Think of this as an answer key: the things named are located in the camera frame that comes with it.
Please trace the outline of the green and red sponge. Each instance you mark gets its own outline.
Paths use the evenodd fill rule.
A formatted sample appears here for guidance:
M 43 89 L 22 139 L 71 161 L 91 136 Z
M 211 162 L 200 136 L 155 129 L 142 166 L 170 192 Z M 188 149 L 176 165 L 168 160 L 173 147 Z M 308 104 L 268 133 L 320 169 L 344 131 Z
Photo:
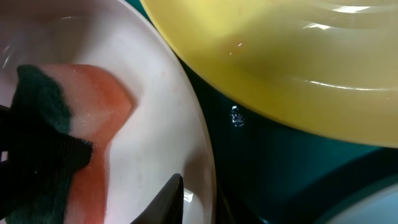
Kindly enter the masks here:
M 93 143 L 87 167 L 14 210 L 6 223 L 103 224 L 108 146 L 135 102 L 112 74 L 79 64 L 20 65 L 11 111 L 40 118 L 58 132 Z

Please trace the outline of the white plate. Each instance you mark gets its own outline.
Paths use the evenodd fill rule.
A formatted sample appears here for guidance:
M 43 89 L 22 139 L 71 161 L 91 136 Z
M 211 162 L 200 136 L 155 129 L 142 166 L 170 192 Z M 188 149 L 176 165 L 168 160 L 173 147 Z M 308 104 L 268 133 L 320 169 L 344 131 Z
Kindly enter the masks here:
M 104 223 L 131 223 L 174 174 L 182 223 L 215 221 L 215 165 L 205 119 L 174 53 L 126 1 L 2 1 L 1 107 L 11 109 L 20 65 L 108 71 L 135 106 L 108 146 Z

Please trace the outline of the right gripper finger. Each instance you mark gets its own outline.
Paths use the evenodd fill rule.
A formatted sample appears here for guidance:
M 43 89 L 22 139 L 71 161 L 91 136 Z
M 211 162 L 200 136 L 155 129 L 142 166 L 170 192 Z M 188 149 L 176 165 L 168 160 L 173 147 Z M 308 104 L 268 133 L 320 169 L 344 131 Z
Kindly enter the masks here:
M 176 173 L 131 224 L 182 224 L 183 177 Z

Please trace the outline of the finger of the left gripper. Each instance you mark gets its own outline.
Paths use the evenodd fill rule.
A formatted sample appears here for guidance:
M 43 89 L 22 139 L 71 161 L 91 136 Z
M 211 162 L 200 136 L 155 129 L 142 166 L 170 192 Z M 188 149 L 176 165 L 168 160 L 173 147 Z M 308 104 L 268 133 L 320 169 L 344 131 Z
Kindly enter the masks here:
M 93 145 L 1 107 L 1 217 L 86 167 Z

